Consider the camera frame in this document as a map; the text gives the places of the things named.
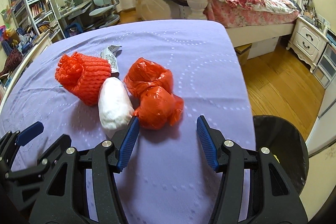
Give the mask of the maroon fluffy item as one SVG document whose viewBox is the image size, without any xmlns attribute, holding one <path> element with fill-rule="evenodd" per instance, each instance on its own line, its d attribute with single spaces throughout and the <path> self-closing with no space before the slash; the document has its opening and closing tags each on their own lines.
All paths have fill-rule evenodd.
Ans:
<svg viewBox="0 0 336 224">
<path fill-rule="evenodd" d="M 5 61 L 5 65 L 0 73 L 0 76 L 12 72 L 22 62 L 22 60 L 22 54 L 17 49 L 13 49 Z"/>
</svg>

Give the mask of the black trash bin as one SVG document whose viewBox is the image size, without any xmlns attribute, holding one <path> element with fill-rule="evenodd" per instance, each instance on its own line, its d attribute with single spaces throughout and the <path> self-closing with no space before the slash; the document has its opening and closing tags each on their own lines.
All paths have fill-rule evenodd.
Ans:
<svg viewBox="0 0 336 224">
<path fill-rule="evenodd" d="M 272 115 L 253 116 L 253 125 L 256 148 L 270 149 L 300 194 L 309 172 L 309 157 L 299 130 L 284 118 Z"/>
</svg>

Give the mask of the plastic drawer unit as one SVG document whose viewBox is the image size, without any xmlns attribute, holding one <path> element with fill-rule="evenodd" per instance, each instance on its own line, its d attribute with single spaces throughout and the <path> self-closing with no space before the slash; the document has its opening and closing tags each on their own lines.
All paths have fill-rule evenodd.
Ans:
<svg viewBox="0 0 336 224">
<path fill-rule="evenodd" d="M 331 42 L 326 44 L 326 47 L 321 55 L 313 75 L 319 83 L 326 89 L 335 78 L 336 70 L 336 51 L 335 45 Z"/>
</svg>

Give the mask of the white bookshelf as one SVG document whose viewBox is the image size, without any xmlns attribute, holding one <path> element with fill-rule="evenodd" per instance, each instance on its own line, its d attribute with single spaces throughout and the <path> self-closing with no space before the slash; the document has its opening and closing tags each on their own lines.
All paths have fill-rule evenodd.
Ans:
<svg viewBox="0 0 336 224">
<path fill-rule="evenodd" d="M 51 0 L 9 0 L 13 6 L 11 16 L 17 28 L 26 33 L 49 34 L 52 42 L 64 39 L 64 32 L 56 17 Z"/>
</svg>

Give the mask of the white nightstand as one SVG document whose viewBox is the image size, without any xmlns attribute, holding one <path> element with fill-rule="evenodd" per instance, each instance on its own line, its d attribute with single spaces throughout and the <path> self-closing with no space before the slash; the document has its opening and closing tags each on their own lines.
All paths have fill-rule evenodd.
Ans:
<svg viewBox="0 0 336 224">
<path fill-rule="evenodd" d="M 294 50 L 297 57 L 310 66 L 310 73 L 313 73 L 327 42 L 328 39 L 321 30 L 299 16 L 286 50 Z"/>
</svg>

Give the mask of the green desk chair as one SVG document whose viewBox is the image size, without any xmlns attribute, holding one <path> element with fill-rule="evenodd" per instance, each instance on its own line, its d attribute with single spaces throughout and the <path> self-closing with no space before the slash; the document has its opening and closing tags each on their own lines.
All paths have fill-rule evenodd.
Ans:
<svg viewBox="0 0 336 224">
<path fill-rule="evenodd" d="M 93 0 L 96 9 L 89 13 L 90 17 L 98 18 L 93 24 L 95 29 L 114 26 L 120 21 L 120 15 L 115 14 L 119 0 Z"/>
</svg>

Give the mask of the grey printed wrapper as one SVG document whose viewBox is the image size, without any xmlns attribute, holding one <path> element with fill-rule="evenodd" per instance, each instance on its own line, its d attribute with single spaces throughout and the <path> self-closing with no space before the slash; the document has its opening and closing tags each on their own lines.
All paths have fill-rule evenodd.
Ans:
<svg viewBox="0 0 336 224">
<path fill-rule="evenodd" d="M 117 55 L 121 51 L 122 46 L 111 45 L 105 48 L 101 53 L 100 57 L 108 61 L 111 67 L 112 77 L 119 77 L 120 72 L 117 64 Z"/>
</svg>

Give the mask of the red foam fruit net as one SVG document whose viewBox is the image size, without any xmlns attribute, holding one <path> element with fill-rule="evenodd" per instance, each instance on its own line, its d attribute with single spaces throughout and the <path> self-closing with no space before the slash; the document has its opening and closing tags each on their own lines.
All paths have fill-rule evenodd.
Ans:
<svg viewBox="0 0 336 224">
<path fill-rule="evenodd" d="M 107 60 L 75 52 L 60 58 L 55 79 L 84 104 L 95 106 L 98 104 L 100 88 L 111 74 Z"/>
</svg>

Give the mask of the study desk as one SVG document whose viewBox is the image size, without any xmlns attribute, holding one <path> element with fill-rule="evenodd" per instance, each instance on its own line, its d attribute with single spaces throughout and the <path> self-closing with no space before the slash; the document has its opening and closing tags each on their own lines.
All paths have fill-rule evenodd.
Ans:
<svg viewBox="0 0 336 224">
<path fill-rule="evenodd" d="M 50 0 L 51 7 L 54 9 L 55 17 L 58 20 L 62 34 L 65 38 L 69 38 L 70 34 L 66 28 L 71 24 L 77 24 L 77 30 L 83 31 L 83 24 L 81 21 L 81 16 L 85 14 L 89 8 L 92 6 L 92 1 L 85 1 L 77 6 L 70 7 L 68 9 L 63 9 L 60 11 L 56 0 Z"/>
</svg>

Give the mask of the purple bed sheet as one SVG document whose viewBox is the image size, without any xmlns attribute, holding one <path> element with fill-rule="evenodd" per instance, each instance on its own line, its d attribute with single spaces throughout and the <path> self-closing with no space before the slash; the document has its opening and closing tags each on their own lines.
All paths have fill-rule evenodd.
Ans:
<svg viewBox="0 0 336 224">
<path fill-rule="evenodd" d="M 225 138 L 255 148 L 242 70 L 226 29 L 206 20 L 157 20 L 86 32 L 47 47 L 25 70 L 1 113 L 1 133 L 34 122 L 44 132 L 21 147 L 13 170 L 37 164 L 58 137 L 78 150 L 109 135 L 97 106 L 69 87 L 89 87 L 80 55 L 119 46 L 119 79 L 130 92 L 141 132 L 127 167 L 116 175 L 130 223 L 207 223 L 221 175 L 207 164 L 196 133 L 204 116 Z"/>
</svg>

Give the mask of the white bundle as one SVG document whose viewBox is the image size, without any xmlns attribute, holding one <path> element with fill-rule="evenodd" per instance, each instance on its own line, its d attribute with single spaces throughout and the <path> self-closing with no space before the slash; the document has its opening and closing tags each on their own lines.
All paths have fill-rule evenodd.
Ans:
<svg viewBox="0 0 336 224">
<path fill-rule="evenodd" d="M 101 86 L 98 113 L 100 123 L 110 138 L 130 122 L 134 109 L 126 88 L 118 78 L 107 78 Z"/>
</svg>

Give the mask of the red plastic bag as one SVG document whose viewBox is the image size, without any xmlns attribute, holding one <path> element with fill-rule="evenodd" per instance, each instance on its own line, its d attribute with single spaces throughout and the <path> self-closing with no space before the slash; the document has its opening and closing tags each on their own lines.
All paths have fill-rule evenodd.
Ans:
<svg viewBox="0 0 336 224">
<path fill-rule="evenodd" d="M 184 100 L 173 93 L 173 74 L 162 65 L 140 57 L 124 78 L 130 94 L 139 101 L 133 115 L 141 127 L 159 130 L 181 119 Z"/>
</svg>

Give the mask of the white bed side rail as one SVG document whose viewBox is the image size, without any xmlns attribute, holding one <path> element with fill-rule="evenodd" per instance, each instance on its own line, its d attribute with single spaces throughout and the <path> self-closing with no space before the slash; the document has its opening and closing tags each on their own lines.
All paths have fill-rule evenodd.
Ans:
<svg viewBox="0 0 336 224">
<path fill-rule="evenodd" d="M 22 62 L 18 65 L 18 67 L 10 74 L 10 82 L 6 88 L 6 92 L 1 99 L 1 111 L 5 106 L 5 103 L 21 77 L 24 70 L 32 63 L 48 46 L 52 44 L 50 38 L 50 32 L 43 32 L 37 40 L 34 41 L 33 47 L 27 52 L 27 54 L 23 57 Z"/>
</svg>

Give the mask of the cardboard box under bed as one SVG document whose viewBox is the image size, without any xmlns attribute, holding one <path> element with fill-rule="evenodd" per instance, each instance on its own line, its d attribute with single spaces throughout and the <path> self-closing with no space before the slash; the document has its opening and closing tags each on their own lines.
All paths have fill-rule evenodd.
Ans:
<svg viewBox="0 0 336 224">
<path fill-rule="evenodd" d="M 239 64 L 241 66 L 243 66 L 247 62 L 251 47 L 252 47 L 252 44 L 250 43 L 250 44 L 246 44 L 246 45 L 234 48 L 236 55 L 238 57 Z"/>
</svg>

